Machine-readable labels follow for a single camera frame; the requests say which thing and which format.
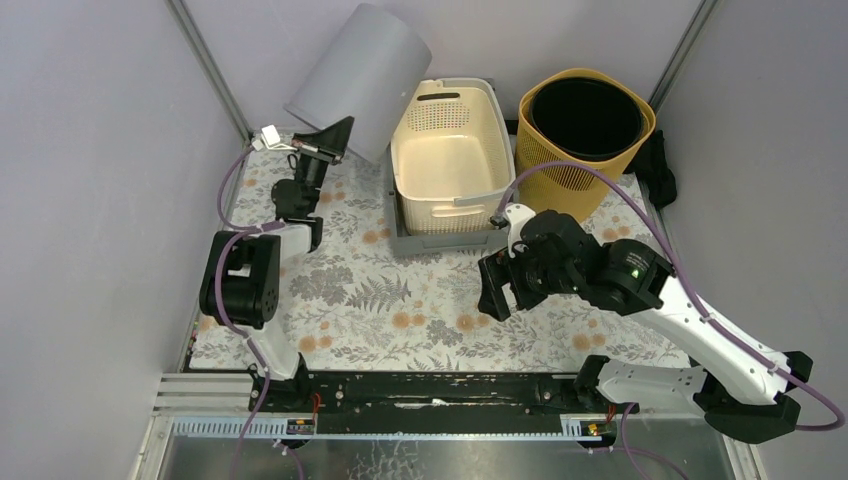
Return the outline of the large grey plastic bin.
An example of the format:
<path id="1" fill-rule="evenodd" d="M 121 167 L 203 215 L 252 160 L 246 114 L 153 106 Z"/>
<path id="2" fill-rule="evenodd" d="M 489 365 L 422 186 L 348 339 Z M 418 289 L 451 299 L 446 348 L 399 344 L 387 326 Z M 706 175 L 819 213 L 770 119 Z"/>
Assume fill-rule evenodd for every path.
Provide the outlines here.
<path id="1" fill-rule="evenodd" d="M 284 109 L 315 130 L 353 117 L 347 149 L 378 163 L 431 60 L 429 47 L 409 25 L 362 3 Z"/>

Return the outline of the black ribbed plastic bin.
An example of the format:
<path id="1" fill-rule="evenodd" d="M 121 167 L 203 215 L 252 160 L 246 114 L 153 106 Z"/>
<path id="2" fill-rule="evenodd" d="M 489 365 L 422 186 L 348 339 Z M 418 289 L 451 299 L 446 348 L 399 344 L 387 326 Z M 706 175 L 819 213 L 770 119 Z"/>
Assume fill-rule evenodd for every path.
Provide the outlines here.
<path id="1" fill-rule="evenodd" d="M 569 155 L 610 160 L 633 146 L 645 124 L 635 100 L 603 80 L 570 77 L 542 87 L 530 101 L 535 129 Z"/>

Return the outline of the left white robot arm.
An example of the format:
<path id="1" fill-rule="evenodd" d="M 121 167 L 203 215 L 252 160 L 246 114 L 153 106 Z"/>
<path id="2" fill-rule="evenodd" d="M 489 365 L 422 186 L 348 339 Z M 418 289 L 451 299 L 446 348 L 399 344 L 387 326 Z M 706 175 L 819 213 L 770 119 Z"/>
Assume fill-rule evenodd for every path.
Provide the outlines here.
<path id="1" fill-rule="evenodd" d="M 239 336 L 254 355 L 257 371 L 275 381 L 272 398 L 288 411 L 309 401 L 310 385 L 297 375 L 301 356 L 284 345 L 274 317 L 280 300 L 282 261 L 314 252 L 323 237 L 317 216 L 329 167 L 342 162 L 354 126 L 346 116 L 312 133 L 282 139 L 273 125 L 262 128 L 236 161 L 254 152 L 283 151 L 293 175 L 271 188 L 273 219 L 239 226 L 231 221 L 215 233 L 199 292 L 199 308 Z"/>

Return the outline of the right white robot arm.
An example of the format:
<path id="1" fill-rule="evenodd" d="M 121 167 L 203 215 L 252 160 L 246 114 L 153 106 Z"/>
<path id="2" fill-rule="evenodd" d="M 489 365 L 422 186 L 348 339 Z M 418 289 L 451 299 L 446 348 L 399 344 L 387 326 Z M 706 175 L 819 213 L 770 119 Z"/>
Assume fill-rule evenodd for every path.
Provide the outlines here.
<path id="1" fill-rule="evenodd" d="M 480 312 L 503 321 L 550 296 L 574 295 L 653 329 L 692 360 L 675 369 L 589 356 L 572 385 L 583 410 L 633 403 L 700 414 L 748 444 L 799 429 L 801 407 L 790 391 L 809 378 L 809 356 L 773 350 L 724 316 L 701 314 L 671 263 L 640 241 L 600 244 L 571 216 L 520 204 L 507 208 L 504 223 L 506 246 L 478 263 Z"/>

